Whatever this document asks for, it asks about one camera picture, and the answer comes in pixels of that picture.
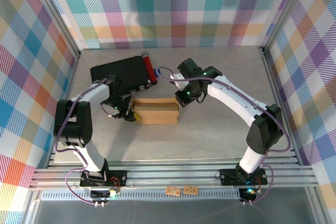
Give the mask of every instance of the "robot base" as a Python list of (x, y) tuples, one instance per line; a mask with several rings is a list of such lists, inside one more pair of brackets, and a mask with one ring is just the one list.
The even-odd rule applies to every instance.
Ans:
[(79, 186), (80, 187), (113, 187), (115, 181), (117, 180), (117, 187), (126, 186), (127, 171), (126, 170), (107, 170), (106, 171), (106, 181), (81, 178)]
[(265, 169), (259, 168), (252, 178), (247, 181), (246, 184), (241, 182), (237, 177), (236, 169), (221, 169), (219, 170), (220, 183), (222, 186), (258, 186), (267, 185), (267, 177)]

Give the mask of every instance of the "wooden block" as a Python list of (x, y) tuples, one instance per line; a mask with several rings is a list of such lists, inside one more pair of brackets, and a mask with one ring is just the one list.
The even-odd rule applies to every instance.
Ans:
[(167, 186), (166, 187), (166, 194), (174, 195), (174, 196), (180, 196), (181, 195), (181, 189), (179, 187)]
[(183, 193), (198, 195), (198, 187), (197, 186), (184, 186)]

